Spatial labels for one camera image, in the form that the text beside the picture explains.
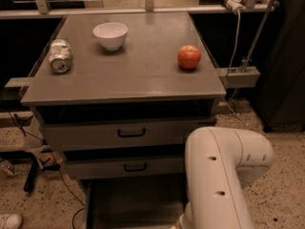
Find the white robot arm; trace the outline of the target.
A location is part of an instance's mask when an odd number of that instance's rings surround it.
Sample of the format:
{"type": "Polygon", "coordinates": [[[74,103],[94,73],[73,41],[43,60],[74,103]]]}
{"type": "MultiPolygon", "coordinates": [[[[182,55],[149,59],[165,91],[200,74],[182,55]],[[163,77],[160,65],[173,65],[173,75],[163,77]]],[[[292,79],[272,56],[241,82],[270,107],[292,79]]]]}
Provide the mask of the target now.
{"type": "Polygon", "coordinates": [[[178,229],[254,229],[243,188],[272,166],[275,152],[263,135],[203,127],[185,146],[188,203],[178,229]]]}

